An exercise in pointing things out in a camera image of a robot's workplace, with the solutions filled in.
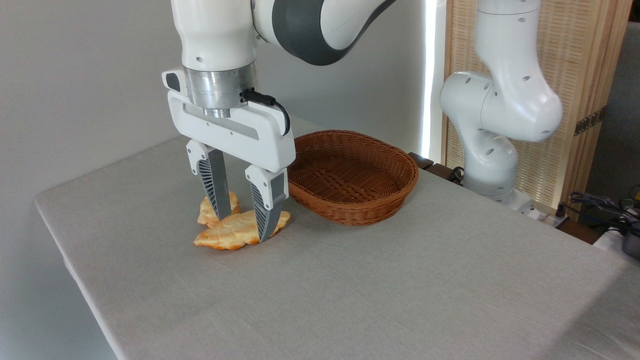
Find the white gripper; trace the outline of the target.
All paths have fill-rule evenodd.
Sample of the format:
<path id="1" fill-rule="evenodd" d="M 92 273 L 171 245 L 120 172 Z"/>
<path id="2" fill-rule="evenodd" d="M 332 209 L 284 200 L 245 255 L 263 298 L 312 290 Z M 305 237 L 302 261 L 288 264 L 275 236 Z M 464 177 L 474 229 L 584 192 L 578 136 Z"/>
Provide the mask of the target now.
<path id="1" fill-rule="evenodd" d="M 272 237 L 290 196 L 286 167 L 296 157 L 293 132 L 285 133 L 284 113 L 249 101 L 231 109 L 228 118 L 208 116 L 191 103 L 182 69 L 164 71 L 162 82 L 174 126 L 191 139 L 186 145 L 190 170 L 201 178 L 215 216 L 222 220 L 233 213 L 224 152 L 252 164 L 245 175 L 251 183 L 258 239 L 263 243 Z"/>

